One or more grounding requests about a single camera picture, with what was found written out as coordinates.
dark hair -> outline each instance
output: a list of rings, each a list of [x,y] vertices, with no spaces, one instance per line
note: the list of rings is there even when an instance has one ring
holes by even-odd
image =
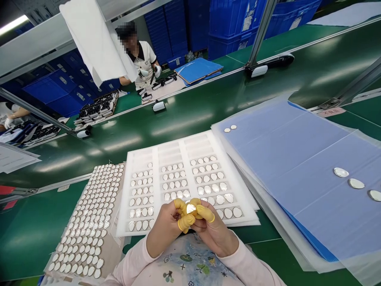
[[[119,40],[126,41],[129,37],[136,35],[135,22],[131,21],[118,26],[118,28],[116,28],[116,33]]]

worker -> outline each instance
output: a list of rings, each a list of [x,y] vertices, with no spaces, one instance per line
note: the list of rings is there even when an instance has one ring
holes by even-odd
[[[138,41],[134,22],[119,26],[116,32],[127,54],[138,70],[138,78],[135,80],[136,90],[145,89],[151,85],[153,74],[158,78],[162,71],[154,51],[146,41]],[[125,77],[120,77],[119,80],[122,85],[129,85],[131,83],[131,80]]]
[[[162,205],[150,233],[132,247],[102,286],[285,286],[200,199],[200,219],[180,218],[181,199]],[[187,232],[189,226],[196,232]]]
[[[30,115],[30,111],[11,102],[0,102],[0,132],[11,129],[27,120],[38,122],[39,120]]]

black collar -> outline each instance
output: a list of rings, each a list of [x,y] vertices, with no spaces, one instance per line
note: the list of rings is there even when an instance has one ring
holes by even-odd
[[[139,41],[138,41],[138,45],[139,45],[139,54],[138,54],[138,58],[144,60],[143,47],[142,47],[142,45],[140,44]],[[129,55],[129,57],[130,57],[130,59],[132,60],[132,62],[134,62],[135,59],[136,59],[136,57],[130,52],[130,50],[127,49],[126,51],[127,51],[127,55]]]

workbench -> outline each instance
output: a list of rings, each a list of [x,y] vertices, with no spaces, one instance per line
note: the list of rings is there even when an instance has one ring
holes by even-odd
[[[42,162],[9,175],[0,176],[0,184],[19,187],[42,187],[91,173],[94,166],[126,160],[130,150],[149,147],[206,131],[220,120],[288,91],[298,90],[291,101],[305,108],[321,104],[370,66],[381,54],[377,37],[381,22],[344,33],[294,52],[294,63],[285,69],[270,70],[264,77],[247,79],[237,72],[208,84],[165,99],[167,110],[154,114],[150,106],[124,113],[94,125],[93,135],[85,140],[66,135],[29,151],[41,155]],[[316,36],[311,30],[316,29]],[[306,33],[308,41],[340,31],[337,27],[302,26],[264,41],[260,59],[278,54],[305,41],[292,37]],[[238,51],[231,60],[232,69],[248,59]],[[372,89],[381,87],[376,83]],[[381,98],[345,106],[345,113],[328,117],[336,123],[358,128],[381,140]],[[57,192],[50,190],[19,200],[0,214],[1,280],[41,275],[49,254],[57,246],[62,231],[87,180]],[[254,253],[268,263],[287,285],[360,285],[347,271],[317,274],[303,272],[278,232],[262,211],[261,226],[234,228],[249,243]],[[133,237],[127,251],[141,237]]]

white glove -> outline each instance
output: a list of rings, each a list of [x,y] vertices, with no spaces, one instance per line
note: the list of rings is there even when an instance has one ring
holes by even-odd
[[[13,124],[13,121],[14,121],[14,119],[11,119],[11,118],[7,118],[6,120],[5,120],[5,123],[4,123],[4,127],[5,127],[5,129],[11,129],[11,128],[13,128],[15,125]]]
[[[162,72],[161,66],[155,65],[155,77],[158,78],[160,76],[160,73]]]
[[[146,70],[142,70],[142,69],[139,69],[138,70],[138,75],[140,75],[140,76],[148,76],[148,71],[146,71]]]

